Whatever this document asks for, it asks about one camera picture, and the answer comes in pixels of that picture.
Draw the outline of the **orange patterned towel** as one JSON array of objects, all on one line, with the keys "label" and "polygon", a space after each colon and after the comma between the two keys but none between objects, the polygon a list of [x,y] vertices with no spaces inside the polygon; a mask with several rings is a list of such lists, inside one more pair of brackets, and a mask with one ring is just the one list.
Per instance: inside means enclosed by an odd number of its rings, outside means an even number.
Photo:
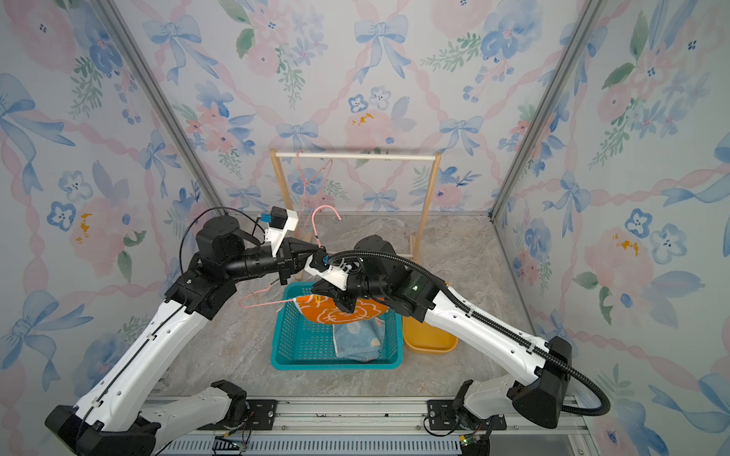
[{"label": "orange patterned towel", "polygon": [[310,296],[298,296],[294,300],[296,308],[302,316],[310,322],[323,325],[343,325],[371,318],[381,317],[389,311],[383,304],[371,299],[358,299],[355,303],[355,311],[346,313],[336,307],[332,298],[310,294]]}]

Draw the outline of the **pink hanger with orange towel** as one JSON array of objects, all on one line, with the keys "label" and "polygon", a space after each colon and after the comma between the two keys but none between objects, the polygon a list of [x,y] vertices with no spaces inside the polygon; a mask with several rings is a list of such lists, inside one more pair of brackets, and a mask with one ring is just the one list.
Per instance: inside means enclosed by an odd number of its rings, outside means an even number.
[{"label": "pink hanger with orange towel", "polygon": [[277,277],[268,285],[267,288],[258,290],[247,296],[241,298],[238,305],[241,309],[250,309],[268,305],[284,305],[289,300],[270,301],[270,302],[257,302],[255,304],[243,305],[243,302],[250,298],[256,298],[261,294],[266,294],[272,290],[272,288],[279,284],[285,286],[289,279],[298,275],[301,272],[306,272],[315,277],[330,277],[330,279],[336,279],[336,286],[344,284],[344,273],[332,273],[329,271],[331,267],[324,266],[321,271],[313,266],[315,264],[323,264],[324,260],[313,260],[313,256],[323,254],[327,256],[324,251],[324,247],[321,245],[319,234],[317,233],[317,227],[315,217],[317,212],[329,209],[333,211],[336,217],[340,220],[341,216],[338,210],[332,205],[324,204],[319,205],[315,208],[310,216],[309,220],[312,225],[313,234],[315,236],[317,244],[311,244],[295,237],[286,237],[289,232],[294,232],[298,226],[298,220],[300,216],[294,210],[283,209],[281,207],[273,207],[269,214],[263,214],[262,220],[268,223],[268,227],[264,233],[265,245],[270,244],[272,247],[272,255],[265,256],[266,260],[277,260],[277,266],[281,266],[280,270],[277,270]]}]

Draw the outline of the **light blue towel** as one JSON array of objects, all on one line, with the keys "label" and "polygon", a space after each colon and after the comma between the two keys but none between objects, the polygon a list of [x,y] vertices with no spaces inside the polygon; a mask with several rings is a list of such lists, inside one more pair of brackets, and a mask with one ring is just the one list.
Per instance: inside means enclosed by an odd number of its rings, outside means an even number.
[{"label": "light blue towel", "polygon": [[377,317],[333,327],[336,357],[355,362],[371,362],[380,357],[385,339],[385,323]]}]

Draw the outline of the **pink hanger with blue towel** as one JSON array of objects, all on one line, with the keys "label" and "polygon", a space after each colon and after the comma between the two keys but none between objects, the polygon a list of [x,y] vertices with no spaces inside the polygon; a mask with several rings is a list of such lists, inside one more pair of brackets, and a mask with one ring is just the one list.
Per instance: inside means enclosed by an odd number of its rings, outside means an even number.
[{"label": "pink hanger with blue towel", "polygon": [[295,160],[298,172],[300,172],[300,179],[302,180],[302,198],[300,199],[300,212],[302,212],[305,208],[305,200],[308,198],[308,189],[310,187],[314,187],[313,184],[319,182],[321,185],[315,192],[315,195],[319,195],[323,190],[327,178],[329,177],[329,173],[332,170],[333,160],[328,160],[311,178],[307,178],[302,170],[302,166],[300,165],[300,155],[302,155],[302,151],[298,151],[296,153]]}]

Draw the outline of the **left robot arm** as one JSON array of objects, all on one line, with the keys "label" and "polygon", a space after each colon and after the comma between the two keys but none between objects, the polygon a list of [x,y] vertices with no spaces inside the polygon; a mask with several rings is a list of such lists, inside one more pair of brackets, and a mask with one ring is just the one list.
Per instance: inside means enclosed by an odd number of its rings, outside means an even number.
[{"label": "left robot arm", "polygon": [[167,407],[144,403],[188,342],[237,292],[238,283],[275,274],[280,281],[302,271],[316,245],[294,239],[295,211],[274,207],[257,239],[237,218],[208,220],[196,235],[197,253],[165,292],[146,330],[114,367],[75,405],[55,407],[47,429],[76,455],[153,455],[175,439],[209,424],[237,427],[246,393],[218,381]]}]

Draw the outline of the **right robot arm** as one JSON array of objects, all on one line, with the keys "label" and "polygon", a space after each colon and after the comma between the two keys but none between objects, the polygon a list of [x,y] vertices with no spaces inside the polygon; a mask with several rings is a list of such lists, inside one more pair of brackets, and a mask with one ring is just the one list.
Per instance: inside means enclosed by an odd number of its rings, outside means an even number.
[{"label": "right robot arm", "polygon": [[319,249],[308,258],[305,270],[319,279],[314,294],[332,298],[340,311],[352,313],[358,299],[368,298],[449,333],[498,363],[506,375],[462,385],[454,407],[464,418],[482,421],[517,413],[539,427],[557,427],[570,378],[538,352],[565,360],[559,344],[482,313],[443,279],[397,255],[378,236],[338,254]]}]

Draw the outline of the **wooden hanger rack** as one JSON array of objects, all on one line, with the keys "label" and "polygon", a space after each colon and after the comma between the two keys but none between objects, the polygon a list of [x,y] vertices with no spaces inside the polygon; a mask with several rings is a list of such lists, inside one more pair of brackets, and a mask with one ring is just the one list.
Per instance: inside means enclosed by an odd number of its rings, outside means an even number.
[{"label": "wooden hanger rack", "polygon": [[368,160],[368,161],[389,161],[389,162],[424,162],[431,163],[431,173],[429,176],[429,183],[427,187],[427,195],[424,201],[424,205],[421,211],[418,230],[410,235],[410,253],[405,254],[406,258],[410,258],[413,261],[420,259],[420,250],[426,228],[426,222],[429,217],[430,209],[432,206],[433,196],[432,192],[435,189],[435,181],[437,178],[438,169],[441,165],[442,154],[435,153],[430,156],[420,156],[414,154],[359,154],[359,153],[344,153],[344,152],[279,152],[277,149],[272,148],[270,150],[270,159],[275,171],[276,179],[279,183],[279,189],[283,198],[283,203],[286,209],[294,210],[294,204],[291,199],[289,187],[287,186],[286,179],[283,172],[282,160],[284,158],[291,159],[318,159],[318,160]]}]

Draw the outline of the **teal plastic basket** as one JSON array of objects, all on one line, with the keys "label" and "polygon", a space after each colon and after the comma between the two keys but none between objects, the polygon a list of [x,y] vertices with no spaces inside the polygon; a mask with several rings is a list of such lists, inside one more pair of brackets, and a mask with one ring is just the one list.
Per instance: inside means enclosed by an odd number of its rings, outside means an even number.
[{"label": "teal plastic basket", "polygon": [[310,282],[292,283],[283,291],[287,300],[279,311],[272,341],[271,364],[279,371],[394,370],[403,361],[401,317],[390,310],[380,317],[384,341],[379,357],[361,362],[336,356],[334,327],[308,320],[297,309],[296,298],[311,294]]}]

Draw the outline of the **yellow plastic tray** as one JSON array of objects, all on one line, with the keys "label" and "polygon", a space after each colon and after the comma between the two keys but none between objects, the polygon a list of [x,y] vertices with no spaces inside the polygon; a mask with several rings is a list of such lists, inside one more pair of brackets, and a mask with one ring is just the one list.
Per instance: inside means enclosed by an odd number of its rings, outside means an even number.
[{"label": "yellow plastic tray", "polygon": [[444,355],[458,346],[458,338],[427,323],[413,318],[402,321],[403,339],[406,347],[415,353]]}]

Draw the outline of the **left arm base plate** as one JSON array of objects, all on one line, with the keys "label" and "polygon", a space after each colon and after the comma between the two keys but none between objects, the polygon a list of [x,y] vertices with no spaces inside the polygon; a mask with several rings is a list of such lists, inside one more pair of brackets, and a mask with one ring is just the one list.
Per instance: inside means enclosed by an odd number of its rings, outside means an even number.
[{"label": "left arm base plate", "polygon": [[275,399],[234,400],[224,419],[200,427],[200,431],[271,431],[279,402]]}]

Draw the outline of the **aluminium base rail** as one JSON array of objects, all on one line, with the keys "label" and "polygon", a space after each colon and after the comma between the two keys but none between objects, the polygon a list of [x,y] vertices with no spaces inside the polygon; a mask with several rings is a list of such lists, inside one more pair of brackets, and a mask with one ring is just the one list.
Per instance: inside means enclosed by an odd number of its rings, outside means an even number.
[{"label": "aluminium base rail", "polygon": [[[112,393],[111,397],[99,397],[87,406],[80,405],[78,412],[86,423],[102,424],[104,431],[129,431],[135,422],[144,418],[160,424],[155,432],[155,451],[173,440],[197,431],[202,426],[224,419],[234,400],[248,398],[244,394],[226,393],[223,389],[209,387],[200,393],[182,397],[173,402],[161,402],[150,407],[144,398],[133,398],[127,393]],[[428,436],[425,425],[426,402],[422,397],[289,397],[279,402],[274,420],[275,432],[320,434],[396,434],[421,432]],[[533,434],[586,435],[586,420],[566,413],[556,424],[545,427],[532,418],[520,414],[507,396],[497,396],[493,391],[479,393],[470,387],[462,399],[454,399],[456,408],[464,407],[478,418],[503,415],[507,432]]]}]

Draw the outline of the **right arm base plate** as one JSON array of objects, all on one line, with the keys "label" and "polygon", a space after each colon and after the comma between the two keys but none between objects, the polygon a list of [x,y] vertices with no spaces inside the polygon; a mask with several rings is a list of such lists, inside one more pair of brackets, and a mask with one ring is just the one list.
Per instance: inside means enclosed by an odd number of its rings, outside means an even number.
[{"label": "right arm base plate", "polygon": [[503,415],[478,418],[464,407],[456,408],[454,399],[431,399],[426,402],[424,427],[437,435],[448,435],[456,431],[505,431]]}]

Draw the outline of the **left aluminium corner post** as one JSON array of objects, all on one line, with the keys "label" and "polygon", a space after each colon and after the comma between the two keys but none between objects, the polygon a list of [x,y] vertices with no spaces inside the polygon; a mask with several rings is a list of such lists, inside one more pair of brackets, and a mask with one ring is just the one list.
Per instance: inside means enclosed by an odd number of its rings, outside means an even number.
[{"label": "left aluminium corner post", "polygon": [[184,128],[175,116],[169,100],[167,100],[163,89],[153,74],[152,67],[148,64],[148,59],[144,57],[115,2],[101,0],[91,1],[90,3],[95,13],[99,15],[102,24],[120,47],[123,57],[134,70],[135,76],[140,81],[146,98],[153,106],[157,119],[161,122],[165,132],[170,136],[173,144],[175,144],[179,155],[186,163],[192,177],[201,186],[203,195],[212,206],[223,207],[224,202],[209,179],[203,163],[188,142]]}]

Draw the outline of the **aluminium corner post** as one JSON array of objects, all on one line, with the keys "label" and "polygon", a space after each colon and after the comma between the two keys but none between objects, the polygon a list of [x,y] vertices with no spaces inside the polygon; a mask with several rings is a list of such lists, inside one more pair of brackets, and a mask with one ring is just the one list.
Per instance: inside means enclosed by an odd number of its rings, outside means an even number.
[{"label": "aluminium corner post", "polygon": [[157,119],[161,122],[165,132],[170,136],[173,144],[175,144],[179,155],[186,163],[192,177],[201,186],[203,195],[212,206],[223,207],[224,202],[209,179],[203,163],[188,142],[184,128],[175,116],[169,100],[167,100],[163,89],[153,74],[152,67],[148,64],[148,59],[144,57],[115,2],[101,0],[91,1],[90,3],[95,13],[99,15],[102,24],[120,47],[123,57],[134,70],[135,76],[140,81],[146,98],[153,106]]},{"label": "aluminium corner post", "polygon": [[590,0],[585,3],[585,9],[573,28],[570,41],[568,41],[568,45],[566,45],[565,51],[558,61],[554,75],[546,85],[543,98],[537,105],[532,125],[521,146],[517,149],[513,164],[509,168],[506,180],[500,188],[500,194],[494,201],[492,212],[490,212],[490,221],[492,223],[496,223],[506,210],[509,194],[517,184],[523,166],[530,159],[532,148],[537,144],[543,127],[549,124],[549,118],[565,90],[568,76],[576,67],[577,61],[585,50],[587,41],[596,29],[597,21],[605,5],[606,1],[602,0]]}]

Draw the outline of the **right aluminium corner post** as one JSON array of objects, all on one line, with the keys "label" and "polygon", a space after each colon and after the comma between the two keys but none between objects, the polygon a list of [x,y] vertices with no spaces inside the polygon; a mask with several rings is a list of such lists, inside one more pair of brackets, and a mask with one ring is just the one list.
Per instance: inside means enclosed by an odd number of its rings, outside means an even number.
[{"label": "right aluminium corner post", "polygon": [[576,67],[577,61],[585,50],[587,41],[596,29],[597,21],[605,5],[606,1],[602,0],[590,0],[585,3],[585,9],[573,28],[570,41],[568,41],[568,45],[566,45],[565,51],[558,61],[554,75],[546,85],[543,98],[537,105],[532,125],[521,146],[517,149],[513,164],[509,168],[506,180],[500,188],[500,194],[494,201],[492,212],[490,212],[490,221],[492,223],[496,223],[506,210],[509,194],[517,184],[523,166],[530,159],[532,148],[537,144],[543,127],[549,124],[549,118],[565,90],[568,76]]}]

